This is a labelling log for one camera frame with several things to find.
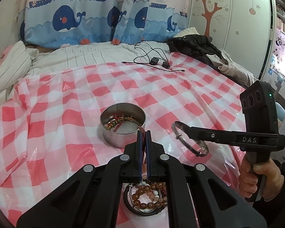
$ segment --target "clothing pile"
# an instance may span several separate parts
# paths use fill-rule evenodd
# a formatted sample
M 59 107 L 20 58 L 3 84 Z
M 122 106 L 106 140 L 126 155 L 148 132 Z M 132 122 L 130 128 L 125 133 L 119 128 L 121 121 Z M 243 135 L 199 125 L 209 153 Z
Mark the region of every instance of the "clothing pile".
M 170 52 L 180 52 L 203 62 L 244 88 L 254 83 L 253 74 L 235 63 L 225 51 L 218 50 L 207 36 L 186 33 L 182 35 L 184 36 L 167 40 Z

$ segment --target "black sleeve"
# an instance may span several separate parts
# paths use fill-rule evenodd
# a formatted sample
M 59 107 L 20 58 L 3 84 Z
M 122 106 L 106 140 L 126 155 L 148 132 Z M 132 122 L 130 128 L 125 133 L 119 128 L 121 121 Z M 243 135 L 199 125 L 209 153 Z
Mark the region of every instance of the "black sleeve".
M 271 226 L 271 224 L 279 223 L 277 227 L 282 228 L 284 226 L 281 226 L 281 222 L 285 223 L 285 162 L 282 165 L 279 162 L 274 162 L 279 166 L 281 174 L 284 176 L 284 185 L 273 200 L 266 202 L 262 198 L 260 201 L 255 202 L 253 207 L 264 216 L 269 227 L 276 227 Z

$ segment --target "metal tin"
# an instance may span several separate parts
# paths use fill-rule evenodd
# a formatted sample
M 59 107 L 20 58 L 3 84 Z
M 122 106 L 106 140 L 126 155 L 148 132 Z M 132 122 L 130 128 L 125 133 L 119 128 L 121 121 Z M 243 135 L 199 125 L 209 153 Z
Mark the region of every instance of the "metal tin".
M 118 103 L 106 108 L 100 115 L 100 123 L 104 139 L 108 144 L 118 148 L 125 148 L 127 144 L 136 142 L 138 125 L 133 122 L 123 122 L 118 131 L 113 129 L 107 130 L 105 124 L 116 116 L 130 116 L 135 118 L 142 124 L 142 128 L 146 125 L 146 114 L 142 108 L 135 104 Z

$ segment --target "camera lens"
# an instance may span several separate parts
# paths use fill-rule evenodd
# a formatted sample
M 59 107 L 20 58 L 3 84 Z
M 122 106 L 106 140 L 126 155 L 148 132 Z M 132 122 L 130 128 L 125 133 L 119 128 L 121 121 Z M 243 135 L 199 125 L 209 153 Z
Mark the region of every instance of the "camera lens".
M 253 103 L 254 103 L 253 96 L 251 94 L 249 94 L 249 96 L 248 96 L 248 105 L 250 107 L 252 107 Z
M 246 108 L 246 106 L 247 106 L 247 102 L 246 102 L 246 100 L 245 100 L 245 99 L 242 101 L 242 106 L 243 106 L 243 108 L 244 108 L 244 109 L 245 109 L 245 108 Z
M 261 101 L 261 93 L 260 93 L 259 91 L 256 91 L 256 100 L 257 100 L 258 102 Z

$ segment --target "pink blanket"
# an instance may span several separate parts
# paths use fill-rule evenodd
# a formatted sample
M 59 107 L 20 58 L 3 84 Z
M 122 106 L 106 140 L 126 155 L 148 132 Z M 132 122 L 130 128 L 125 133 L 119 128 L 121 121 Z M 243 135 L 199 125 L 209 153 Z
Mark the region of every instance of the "pink blanket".
M 105 143 L 99 120 L 119 102 L 144 109 L 146 129 L 166 153 L 185 164 L 205 163 L 236 188 L 238 148 L 208 143 L 209 155 L 197 158 L 175 139 L 171 124 L 244 131 L 242 87 L 185 55 L 172 53 L 170 61 L 185 72 L 107 63 L 19 80 L 0 107 L 0 208 L 14 225 L 83 165 L 103 165 L 122 153 Z M 166 216 L 165 210 L 151 223 L 121 205 L 117 227 L 168 227 Z

